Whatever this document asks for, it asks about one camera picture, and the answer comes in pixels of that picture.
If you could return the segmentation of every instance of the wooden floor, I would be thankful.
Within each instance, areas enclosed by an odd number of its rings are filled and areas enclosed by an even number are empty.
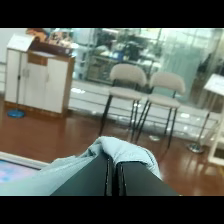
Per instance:
[[[14,119],[1,109],[0,151],[51,162],[59,157],[79,155],[97,138],[99,119],[70,114],[65,119],[27,114]],[[125,127],[106,124],[104,135],[128,140]],[[224,195],[224,178],[218,167],[208,164],[208,150],[201,155],[188,151],[186,141],[173,139],[166,150],[167,139],[152,142],[142,134],[139,145],[151,150],[163,180],[182,195]]]

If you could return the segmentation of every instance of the chair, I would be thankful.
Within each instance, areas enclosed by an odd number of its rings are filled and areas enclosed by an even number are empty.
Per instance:
[[[176,75],[173,73],[168,73],[168,72],[157,72],[152,75],[149,85],[151,88],[151,94],[148,95],[148,100],[146,101],[146,104],[144,106],[143,112],[141,114],[141,117],[140,117],[138,125],[137,125],[137,129],[139,127],[140,128],[139,128],[139,131],[138,131],[138,134],[136,137],[136,143],[138,142],[139,136],[142,132],[142,128],[145,123],[145,120],[148,115],[151,104],[157,104],[160,106],[170,108],[164,134],[166,134],[166,131],[167,131],[167,127],[168,127],[168,124],[170,121],[170,115],[171,115],[172,109],[175,109],[174,118],[173,118],[173,122],[172,122],[172,126],[171,126],[170,136],[169,136],[169,141],[168,141],[168,147],[167,147],[167,148],[169,148],[170,142],[172,139],[177,109],[180,107],[180,103],[175,99],[175,95],[176,95],[176,92],[178,92],[181,95],[183,95],[185,93],[185,83],[184,83],[184,80],[179,75]],[[161,94],[152,93],[155,87],[163,87],[163,88],[173,90],[174,91],[173,98],[164,96]]]
[[[107,113],[108,113],[112,98],[116,97],[121,99],[133,100],[131,118],[130,118],[130,124],[129,124],[129,127],[131,127],[132,118],[134,115],[134,107],[135,107],[134,124],[132,127],[133,130],[132,130],[132,136],[131,136],[131,141],[132,141],[134,137],[134,132],[135,132],[136,118],[138,113],[138,104],[139,104],[139,101],[142,99],[142,94],[138,92],[137,90],[139,90],[140,87],[143,87],[146,85],[146,75],[144,71],[137,66],[130,65],[130,64],[117,64],[112,68],[110,72],[110,79],[113,81],[113,87],[111,87],[109,90],[109,97],[108,97],[107,104],[101,119],[101,127],[99,131],[99,136],[101,136],[103,132],[103,128],[105,125]],[[135,90],[129,89],[129,88],[123,88],[123,87],[115,87],[118,80],[135,83]]]

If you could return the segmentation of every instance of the cabinet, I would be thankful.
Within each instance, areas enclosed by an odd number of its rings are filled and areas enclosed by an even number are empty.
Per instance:
[[[64,114],[68,107],[74,62],[74,58],[8,49],[5,101],[16,103],[20,73],[19,105]]]

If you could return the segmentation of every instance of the black metal chair leg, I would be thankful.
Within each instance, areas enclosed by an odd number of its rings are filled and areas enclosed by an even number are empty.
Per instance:
[[[132,110],[131,110],[131,118],[130,118],[130,123],[129,123],[129,128],[131,128],[132,124],[132,118],[133,118],[133,112],[134,112],[134,105],[135,105],[135,100],[133,101],[132,104]]]
[[[141,123],[143,114],[145,113],[145,109],[146,109],[148,103],[149,103],[149,101],[147,100],[146,103],[145,103],[144,109],[143,109],[143,111],[142,111],[142,113],[141,113],[141,116],[140,116],[140,118],[139,118],[138,124],[137,124],[137,126],[136,126],[136,130],[139,128],[139,125],[140,125],[140,123]]]
[[[169,115],[168,115],[167,122],[166,122],[166,127],[165,127],[165,130],[164,130],[164,135],[166,135],[166,132],[167,132],[167,127],[169,125],[171,111],[172,111],[172,108],[170,108],[170,111],[169,111]]]
[[[144,119],[143,119],[142,124],[141,124],[141,126],[140,126],[140,129],[139,129],[139,131],[138,131],[138,135],[137,135],[137,138],[136,138],[136,140],[135,140],[135,143],[138,142],[139,136],[140,136],[140,134],[141,134],[141,132],[142,132],[142,128],[143,128],[143,126],[144,126],[146,117],[147,117],[147,115],[148,115],[148,113],[149,113],[149,109],[150,109],[150,107],[151,107],[151,103],[149,103],[148,109],[147,109],[147,111],[146,111],[146,113],[145,113]]]
[[[136,120],[137,120],[137,115],[138,115],[138,104],[139,104],[139,101],[136,101],[137,102],[137,105],[135,107],[135,117],[134,117],[134,124],[133,124],[133,127],[132,127],[132,134],[131,134],[131,142],[133,141],[133,138],[134,138],[134,134],[135,134],[135,129],[136,129]]]
[[[106,107],[105,107],[105,110],[103,112],[103,116],[102,116],[102,119],[101,119],[99,136],[101,136],[101,134],[103,132],[103,128],[104,128],[104,125],[105,125],[105,121],[106,121],[106,118],[107,118],[107,113],[108,113],[108,110],[110,108],[110,103],[111,103],[112,98],[113,98],[113,96],[111,96],[111,95],[108,97],[107,104],[106,104]]]
[[[170,143],[171,143],[171,139],[172,139],[172,135],[173,135],[173,128],[174,128],[174,124],[175,124],[175,120],[176,120],[176,115],[177,115],[177,109],[174,112],[174,117],[173,117],[173,123],[172,123],[172,127],[170,130],[170,136],[169,136],[169,141],[168,141],[168,146],[167,148],[170,148]]]

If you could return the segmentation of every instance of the sign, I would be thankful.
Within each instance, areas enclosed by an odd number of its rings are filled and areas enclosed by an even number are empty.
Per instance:
[[[213,74],[204,86],[204,89],[224,96],[224,77]]]
[[[7,48],[26,52],[29,49],[33,39],[34,36],[31,35],[13,34],[7,45]]]

